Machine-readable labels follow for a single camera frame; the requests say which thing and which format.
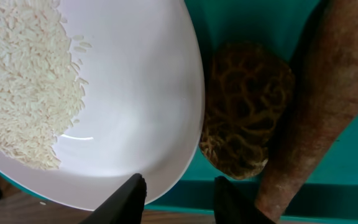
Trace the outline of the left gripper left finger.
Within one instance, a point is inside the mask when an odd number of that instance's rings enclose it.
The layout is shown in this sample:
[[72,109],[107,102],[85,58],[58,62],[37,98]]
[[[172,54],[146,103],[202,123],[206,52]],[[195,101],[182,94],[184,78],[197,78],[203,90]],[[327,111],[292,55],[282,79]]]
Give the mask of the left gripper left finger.
[[136,173],[80,224],[140,224],[146,196],[146,181]]

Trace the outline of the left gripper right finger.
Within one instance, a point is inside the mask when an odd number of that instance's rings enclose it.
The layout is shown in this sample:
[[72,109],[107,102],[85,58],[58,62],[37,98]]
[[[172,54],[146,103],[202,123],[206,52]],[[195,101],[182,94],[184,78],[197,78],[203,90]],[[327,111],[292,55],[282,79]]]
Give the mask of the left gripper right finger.
[[214,179],[213,210],[216,224],[275,224],[224,176]]

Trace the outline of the large white plate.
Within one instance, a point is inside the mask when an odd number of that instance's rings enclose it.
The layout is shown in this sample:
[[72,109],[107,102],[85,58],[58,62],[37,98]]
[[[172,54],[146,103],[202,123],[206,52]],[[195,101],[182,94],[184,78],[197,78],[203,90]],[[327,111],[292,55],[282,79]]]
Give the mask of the large white plate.
[[57,170],[32,169],[0,151],[0,173],[51,201],[96,210],[133,174],[147,203],[183,176],[198,147],[204,73],[183,1],[61,1],[71,57],[86,80],[85,108],[54,145]]

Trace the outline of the pile of white rice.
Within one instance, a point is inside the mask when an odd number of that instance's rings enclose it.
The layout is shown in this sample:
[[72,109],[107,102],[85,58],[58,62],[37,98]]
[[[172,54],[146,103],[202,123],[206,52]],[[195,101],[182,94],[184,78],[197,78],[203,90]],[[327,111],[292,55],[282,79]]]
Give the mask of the pile of white rice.
[[53,146],[85,108],[58,1],[0,1],[0,151],[57,170]]

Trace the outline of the orange carrot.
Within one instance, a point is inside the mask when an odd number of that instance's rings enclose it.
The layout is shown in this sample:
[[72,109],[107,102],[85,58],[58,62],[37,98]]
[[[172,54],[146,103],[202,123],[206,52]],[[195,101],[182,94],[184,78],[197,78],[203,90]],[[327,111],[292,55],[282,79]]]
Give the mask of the orange carrot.
[[337,137],[358,115],[358,0],[324,7],[287,127],[269,155],[255,206],[278,222]]

